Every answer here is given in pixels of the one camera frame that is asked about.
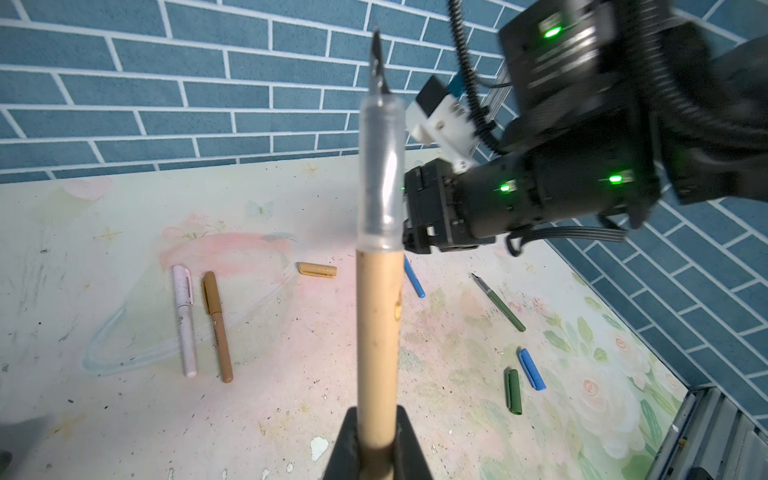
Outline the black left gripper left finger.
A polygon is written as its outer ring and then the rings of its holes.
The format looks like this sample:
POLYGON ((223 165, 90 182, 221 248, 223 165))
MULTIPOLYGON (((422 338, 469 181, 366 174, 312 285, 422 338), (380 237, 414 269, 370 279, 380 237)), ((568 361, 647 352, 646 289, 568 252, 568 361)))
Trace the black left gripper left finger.
POLYGON ((360 459, 357 408, 347 410, 336 443, 325 468, 323 480, 359 480, 360 459))

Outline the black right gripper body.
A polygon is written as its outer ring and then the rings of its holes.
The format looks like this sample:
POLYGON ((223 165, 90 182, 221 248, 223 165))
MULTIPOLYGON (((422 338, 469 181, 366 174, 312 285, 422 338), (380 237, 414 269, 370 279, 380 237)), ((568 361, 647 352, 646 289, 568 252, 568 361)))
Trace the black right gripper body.
POLYGON ((458 175, 443 159, 432 160, 405 174, 408 218, 404 222, 403 244, 415 254, 473 250, 495 243, 494 237, 474 237, 457 210, 458 175))

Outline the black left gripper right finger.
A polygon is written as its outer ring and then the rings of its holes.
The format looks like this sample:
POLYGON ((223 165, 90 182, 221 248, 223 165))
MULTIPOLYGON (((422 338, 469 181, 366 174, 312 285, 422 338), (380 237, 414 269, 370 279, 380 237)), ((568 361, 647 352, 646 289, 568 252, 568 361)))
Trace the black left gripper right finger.
POLYGON ((433 476, 412 423, 402 405, 397 406, 394 441, 394 479, 432 480, 433 476))

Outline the tan pen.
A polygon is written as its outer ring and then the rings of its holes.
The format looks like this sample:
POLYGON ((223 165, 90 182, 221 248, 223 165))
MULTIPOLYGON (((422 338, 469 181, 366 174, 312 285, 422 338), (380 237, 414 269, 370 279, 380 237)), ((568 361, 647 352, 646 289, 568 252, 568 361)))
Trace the tan pen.
POLYGON ((221 379, 224 383, 229 384, 234 380, 234 373, 232 368, 231 355, 229 351, 228 340, 226 336, 225 322, 223 318, 223 310, 221 315, 209 316, 212 325, 214 340, 216 345, 216 352, 218 363, 220 367, 221 379))
POLYGON ((387 85, 381 36, 375 32, 368 92, 359 112, 357 440, 363 479, 391 479, 395 471, 405 133, 405 104, 387 85))

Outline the tan pen cap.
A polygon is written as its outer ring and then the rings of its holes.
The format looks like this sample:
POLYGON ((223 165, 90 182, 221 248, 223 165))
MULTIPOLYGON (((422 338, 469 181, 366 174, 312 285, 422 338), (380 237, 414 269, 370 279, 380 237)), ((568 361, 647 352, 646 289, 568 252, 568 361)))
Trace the tan pen cap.
POLYGON ((208 271, 202 278, 202 292, 209 316, 222 314, 222 304, 215 273, 208 271))
POLYGON ((322 278, 333 278, 338 272, 335 266, 308 262, 298 262, 297 269, 301 275, 322 278))

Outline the white pink pen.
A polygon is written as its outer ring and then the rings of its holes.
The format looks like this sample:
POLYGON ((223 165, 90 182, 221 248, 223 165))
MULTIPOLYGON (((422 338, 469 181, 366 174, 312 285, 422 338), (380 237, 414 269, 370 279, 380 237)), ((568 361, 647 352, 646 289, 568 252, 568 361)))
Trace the white pink pen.
POLYGON ((192 306, 176 307, 183 371, 188 378, 195 377, 198 372, 192 306))

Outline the pink pen cap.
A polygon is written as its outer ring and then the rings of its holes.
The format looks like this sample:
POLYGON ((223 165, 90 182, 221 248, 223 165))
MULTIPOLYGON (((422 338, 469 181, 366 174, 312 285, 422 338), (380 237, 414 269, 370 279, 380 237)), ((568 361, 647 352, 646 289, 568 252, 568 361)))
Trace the pink pen cap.
POLYGON ((171 267, 174 300, 177 308, 193 305, 193 286, 190 271, 183 265, 171 267))

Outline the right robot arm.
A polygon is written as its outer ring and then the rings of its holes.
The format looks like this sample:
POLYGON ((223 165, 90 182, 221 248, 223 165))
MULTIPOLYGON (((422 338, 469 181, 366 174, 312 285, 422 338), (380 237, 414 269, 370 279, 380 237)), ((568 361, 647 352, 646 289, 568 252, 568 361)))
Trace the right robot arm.
POLYGON ((646 222, 658 168, 684 204, 766 200, 765 37, 716 57, 665 1, 536 2, 498 33, 519 114, 496 136, 461 5, 447 10, 467 101, 431 78, 409 107, 413 138, 444 154, 405 176, 408 251, 622 242, 615 217, 646 222))

